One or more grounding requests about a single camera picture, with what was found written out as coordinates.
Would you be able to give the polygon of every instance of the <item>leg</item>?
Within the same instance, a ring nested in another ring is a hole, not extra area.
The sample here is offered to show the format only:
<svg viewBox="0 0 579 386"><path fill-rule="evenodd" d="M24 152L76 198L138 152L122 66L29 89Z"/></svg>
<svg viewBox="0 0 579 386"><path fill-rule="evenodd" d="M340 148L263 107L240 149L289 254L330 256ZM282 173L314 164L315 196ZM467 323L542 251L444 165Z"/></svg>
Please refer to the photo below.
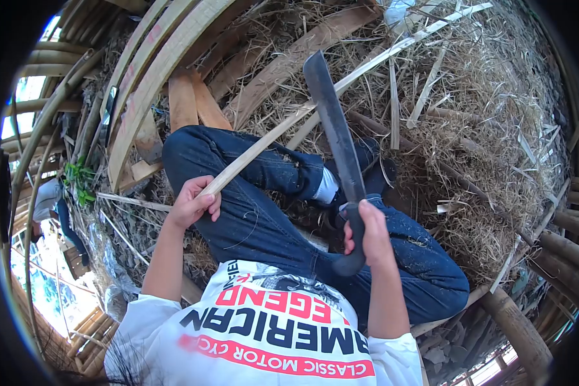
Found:
<svg viewBox="0 0 579 386"><path fill-rule="evenodd" d="M257 137L204 126L186 126L163 145L163 164L177 195L188 179L218 175ZM222 191L221 217L204 215L196 224L218 262L261 261L287 273L312 276L320 253L296 230L262 189L309 199L322 180L321 157L273 145L253 160Z"/></svg>
<svg viewBox="0 0 579 386"><path fill-rule="evenodd" d="M75 245L80 254L87 255L84 243L81 241L79 236L77 236L77 233L70 228L69 207L67 206L67 202L64 201L63 198L60 198L56 208L58 211L58 219L60 220L60 227L62 228L62 234Z"/></svg>
<svg viewBox="0 0 579 386"><path fill-rule="evenodd" d="M369 195L369 200L386 215L410 323L444 319L462 310L469 295L469 283L461 268L416 221L384 206L379 195ZM369 303L364 299L371 292L369 267L351 278L329 274L325 283L347 297L358 314L359 326L366 327Z"/></svg>

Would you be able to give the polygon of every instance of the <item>white shirt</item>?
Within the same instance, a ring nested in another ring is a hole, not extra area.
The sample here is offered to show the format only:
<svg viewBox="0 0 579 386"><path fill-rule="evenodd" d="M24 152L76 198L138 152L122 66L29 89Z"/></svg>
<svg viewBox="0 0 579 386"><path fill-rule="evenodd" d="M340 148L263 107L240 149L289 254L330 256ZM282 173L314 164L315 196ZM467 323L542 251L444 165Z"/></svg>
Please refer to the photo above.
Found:
<svg viewBox="0 0 579 386"><path fill-rule="evenodd" d="M34 212L32 220L41 222L41 220L50 219L49 211L53 211L56 203L62 198L62 187L58 179L47 181L39 187L34 202Z"/></svg>
<svg viewBox="0 0 579 386"><path fill-rule="evenodd" d="M422 385L410 333L366 339L337 290L263 263L221 264L199 303L139 295L105 358L145 385Z"/></svg>

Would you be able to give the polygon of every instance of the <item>black rubber handle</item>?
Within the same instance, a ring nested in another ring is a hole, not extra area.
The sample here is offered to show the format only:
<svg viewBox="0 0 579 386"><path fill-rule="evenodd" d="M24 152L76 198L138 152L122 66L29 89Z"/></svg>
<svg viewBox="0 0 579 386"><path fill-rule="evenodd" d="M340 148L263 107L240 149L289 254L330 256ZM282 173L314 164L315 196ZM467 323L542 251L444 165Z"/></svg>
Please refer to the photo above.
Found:
<svg viewBox="0 0 579 386"><path fill-rule="evenodd" d="M358 213L358 204L349 203L344 209L347 213L349 227L352 228L352 240L355 247L352 253L345 254L333 261L332 269L340 276L353 276L365 265L365 253L363 251L363 237L365 235L365 223Z"/></svg>

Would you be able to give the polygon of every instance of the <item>wooden board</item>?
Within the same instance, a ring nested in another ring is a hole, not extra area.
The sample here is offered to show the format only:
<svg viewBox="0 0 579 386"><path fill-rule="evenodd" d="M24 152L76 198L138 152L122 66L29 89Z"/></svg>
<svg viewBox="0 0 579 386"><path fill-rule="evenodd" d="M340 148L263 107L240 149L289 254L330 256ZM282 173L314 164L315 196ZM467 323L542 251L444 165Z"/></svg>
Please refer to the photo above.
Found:
<svg viewBox="0 0 579 386"><path fill-rule="evenodd" d="M199 73L193 67L189 69L189 77L193 84L195 105L198 107L198 116L202 120L202 123L208 127L234 130L230 122L228 122L223 115L223 112L221 112L221 108L210 94Z"/></svg>
<svg viewBox="0 0 579 386"><path fill-rule="evenodd" d="M163 164L161 162L148 165L146 161L139 161L130 167L126 166L124 168L122 181L120 181L120 190L125 191L133 188L135 185L160 171L162 168Z"/></svg>
<svg viewBox="0 0 579 386"><path fill-rule="evenodd" d="M138 89L127 106L125 121L117 133L114 148L110 155L108 176L112 190L118 190L122 179L124 162L133 140L137 136L144 116L147 114L153 99L176 67L180 58L193 45L193 42L234 0L203 0L187 15L163 48L156 55L150 68L141 80Z"/></svg>
<svg viewBox="0 0 579 386"><path fill-rule="evenodd" d="M284 55L279 55L261 70L224 108L225 116L235 129L241 128L280 84L301 70L302 64L311 54L327 49L379 16L380 13L372 12L367 7L352 7L327 17L294 42Z"/></svg>
<svg viewBox="0 0 579 386"><path fill-rule="evenodd" d="M191 77L186 69L175 69L169 79L170 132L199 124Z"/></svg>
<svg viewBox="0 0 579 386"><path fill-rule="evenodd" d="M129 41L126 42L126 46L124 46L124 50L118 59L118 63L116 63L116 67L114 72L112 73L112 77L107 84L107 89L105 90L105 95L103 97L103 102L100 105L100 117L103 119L103 114L105 113L105 107L107 106L107 101L109 99L109 91L111 86L118 86L122 81L122 77L126 72L126 66L129 65L131 62L131 58L135 53L135 48L138 47L139 41L144 36L148 28L152 25L152 23L157 19L159 14L165 9L168 0L156 0L152 6L148 9L144 17L141 18L139 24L135 28L135 31L131 34Z"/></svg>
<svg viewBox="0 0 579 386"><path fill-rule="evenodd" d="M144 118L144 123L135 138L135 148L139 156L146 161L148 165L161 162L163 142L159 136L159 129L157 129L157 125L154 123L152 109L146 115L146 118Z"/></svg>
<svg viewBox="0 0 579 386"><path fill-rule="evenodd" d="M221 98L229 91L236 81L247 73L257 62L257 59L271 46L264 34L257 35L249 45L241 49L238 54L219 71L214 79L208 84L210 94L219 102Z"/></svg>
<svg viewBox="0 0 579 386"><path fill-rule="evenodd" d="M193 3L195 3L194 0L175 0L168 6L167 10L163 12L154 27L152 27L148 35L146 35L146 39L144 39L139 46L137 53L133 57L131 64L122 77L122 81L120 81L120 86L118 87L118 96L116 97L114 114L110 123L111 144L113 144L116 136L114 128L118 127L120 114L127 103L129 95L137 87L139 79L144 74L147 74L146 69L148 63L152 60L157 48L159 48L161 43L165 41L166 37L172 33L176 28L176 25L180 23L180 21L183 21L185 15L191 10Z"/></svg>

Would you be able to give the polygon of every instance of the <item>person in background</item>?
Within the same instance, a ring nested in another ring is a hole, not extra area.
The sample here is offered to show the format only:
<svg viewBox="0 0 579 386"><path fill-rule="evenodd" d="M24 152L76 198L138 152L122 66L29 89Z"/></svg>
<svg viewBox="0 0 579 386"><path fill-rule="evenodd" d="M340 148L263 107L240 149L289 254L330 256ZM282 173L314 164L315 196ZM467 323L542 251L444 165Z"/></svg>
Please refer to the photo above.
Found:
<svg viewBox="0 0 579 386"><path fill-rule="evenodd" d="M40 222L48 219L60 224L62 234L75 245L81 256L81 263L86 267L88 252L77 233L70 228L69 207L62 197L62 183L57 177L41 185L36 194L32 213L32 243L36 243L43 235Z"/></svg>
<svg viewBox="0 0 579 386"><path fill-rule="evenodd" d="M461 269L414 220L386 207L391 159L373 138L355 142L367 199L366 264L342 277L264 190L312 200L334 216L346 202L334 161L273 144L223 189L200 195L258 140L186 126L163 145L176 201L136 301L105 358L108 378L146 385L422 385L418 324L463 309ZM219 263L201 300L183 309L183 240L197 228ZM349 222L345 253L355 248Z"/></svg>

